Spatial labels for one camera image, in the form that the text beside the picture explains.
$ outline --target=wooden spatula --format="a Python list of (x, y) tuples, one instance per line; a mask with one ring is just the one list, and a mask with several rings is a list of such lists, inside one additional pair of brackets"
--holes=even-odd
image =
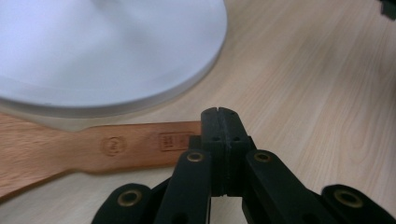
[(0, 201), (49, 178), (173, 165), (200, 121), (111, 125), (68, 133), (0, 114)]

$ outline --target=white round object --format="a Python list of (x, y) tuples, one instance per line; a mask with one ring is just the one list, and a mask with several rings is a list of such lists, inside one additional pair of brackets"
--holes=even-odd
[(0, 104), (53, 117), (136, 111), (210, 69), (227, 30), (222, 0), (0, 3)]

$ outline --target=wood grain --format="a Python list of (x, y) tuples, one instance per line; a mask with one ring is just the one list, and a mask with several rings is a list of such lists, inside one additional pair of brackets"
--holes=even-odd
[[(220, 57), (175, 100), (111, 118), (33, 119), (63, 129), (198, 120), (209, 107), (228, 107), (257, 147), (273, 151), (309, 189), (349, 185), (396, 217), (396, 23), (381, 16), (380, 1), (224, 2)], [(0, 220), (88, 224), (115, 188), (154, 187), (171, 174), (68, 175), (2, 204)], [(211, 208), (211, 223), (246, 223), (238, 199), (214, 198)]]
[(77, 133), (0, 114), (0, 201), (49, 178), (174, 165), (200, 122), (92, 127)]

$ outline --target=stamped logo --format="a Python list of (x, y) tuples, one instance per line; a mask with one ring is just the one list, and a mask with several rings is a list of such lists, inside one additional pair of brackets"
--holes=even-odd
[(107, 156), (114, 157), (126, 148), (126, 140), (124, 137), (110, 137), (102, 140), (101, 150)]
[(187, 150), (190, 136), (194, 133), (160, 133), (162, 151)]

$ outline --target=black object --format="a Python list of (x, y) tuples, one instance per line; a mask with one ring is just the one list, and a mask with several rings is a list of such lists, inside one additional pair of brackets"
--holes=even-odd
[(380, 0), (382, 2), (381, 13), (389, 19), (396, 20), (396, 0)]
[(201, 115), (173, 176), (154, 189), (130, 184), (116, 189), (93, 224), (209, 223), (210, 198), (242, 197), (249, 224), (396, 223), (356, 189), (334, 185), (321, 196), (306, 189), (272, 152), (256, 149), (239, 116), (226, 108)]

